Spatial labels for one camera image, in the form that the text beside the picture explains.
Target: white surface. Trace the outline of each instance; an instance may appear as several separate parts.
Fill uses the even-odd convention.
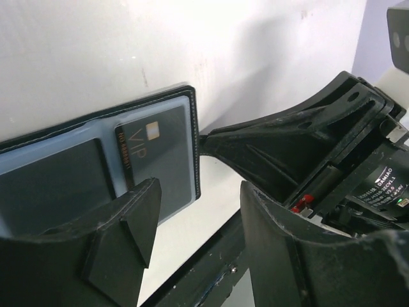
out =
[[[202,129],[295,105],[351,70],[365,0],[0,1],[0,141],[178,83]],[[203,196],[158,228],[141,304],[239,208],[201,159]]]
[[[375,84],[405,109],[409,109],[409,75],[396,67],[390,67]],[[406,114],[401,122],[409,122]]]

